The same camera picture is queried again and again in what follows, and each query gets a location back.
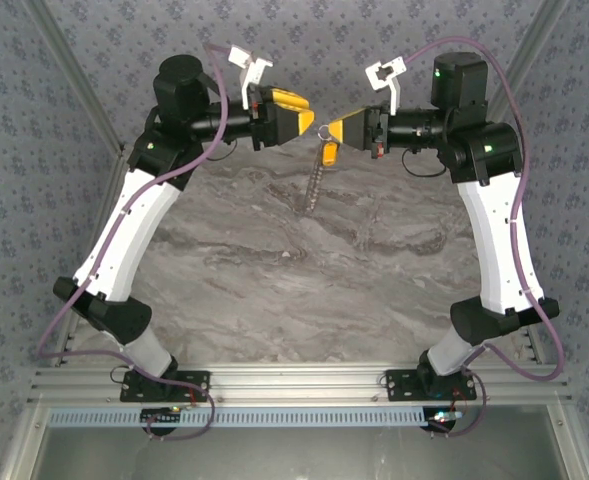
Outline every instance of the marble surface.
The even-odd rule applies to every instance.
[[[400,151],[372,160],[342,147],[305,216],[316,148],[311,138],[258,153],[241,143],[199,168],[162,220],[132,294],[180,362],[413,362],[449,328],[450,305],[478,294],[449,176],[413,178]],[[440,167],[430,153],[408,164]],[[499,343],[531,356],[520,333]],[[109,345],[78,325],[75,350]]]

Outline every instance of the spring keychain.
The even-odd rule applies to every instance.
[[[316,202],[321,192],[321,180],[327,167],[336,163],[339,142],[329,133],[328,125],[321,125],[318,129],[318,138],[321,140],[314,165],[310,173],[303,202],[303,213],[309,215],[314,211]]]

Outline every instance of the metal keyring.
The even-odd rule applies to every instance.
[[[323,135],[321,134],[321,130],[323,129],[327,130],[327,137],[323,137]],[[329,125],[321,125],[320,127],[318,127],[318,138],[321,139],[322,142],[328,142],[332,139],[332,134],[330,133],[330,126]]]

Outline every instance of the patterned wallpaper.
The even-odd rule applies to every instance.
[[[54,279],[87,247],[110,158],[19,0],[0,1],[0,467]]]
[[[154,104],[157,67],[200,44],[238,43],[275,61],[264,83],[297,91],[322,122],[388,99],[364,68],[445,35],[482,41],[507,65],[539,4],[524,0],[47,0],[121,140]],[[432,57],[401,77],[405,105],[427,105]],[[238,86],[237,67],[226,66]]]
[[[589,433],[589,0],[573,0],[520,94],[533,143],[525,201],[535,265]]]

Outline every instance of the robotic arm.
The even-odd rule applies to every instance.
[[[281,145],[301,135],[314,121],[309,102],[295,93],[258,82],[271,63],[232,47],[230,61],[243,68],[242,99],[229,102],[223,140],[250,137],[255,150]],[[144,371],[172,378],[176,360],[163,348],[150,328],[152,310],[130,296],[139,262],[156,227],[185,189],[192,171],[145,191],[125,214],[123,205],[150,180],[180,168],[203,153],[220,124],[220,103],[211,103],[208,89],[216,83],[203,72],[201,62],[190,55],[165,60],[154,79],[158,105],[147,117],[144,132],[136,140],[128,160],[129,171],[117,204],[88,259],[73,278],[60,277],[54,293],[67,301],[84,283],[108,232],[120,215],[126,215],[112,239],[100,269],[73,309],[94,328],[110,336],[125,355]]]
[[[391,107],[365,107],[329,125],[338,142],[369,150],[372,158],[382,157],[391,148],[415,153],[435,149],[470,216],[481,293],[452,305],[452,327],[419,360],[419,380],[432,398],[451,390],[478,345],[541,321],[521,291],[510,253],[510,210],[523,166],[518,137],[510,125],[486,120],[487,70],[475,53],[439,55],[434,60],[431,94],[436,108],[399,110],[395,77],[405,71],[405,65],[402,59],[379,62],[366,72],[375,89],[390,87]],[[532,266],[522,212],[517,228],[530,291],[547,315],[556,317],[558,302],[545,298]]]

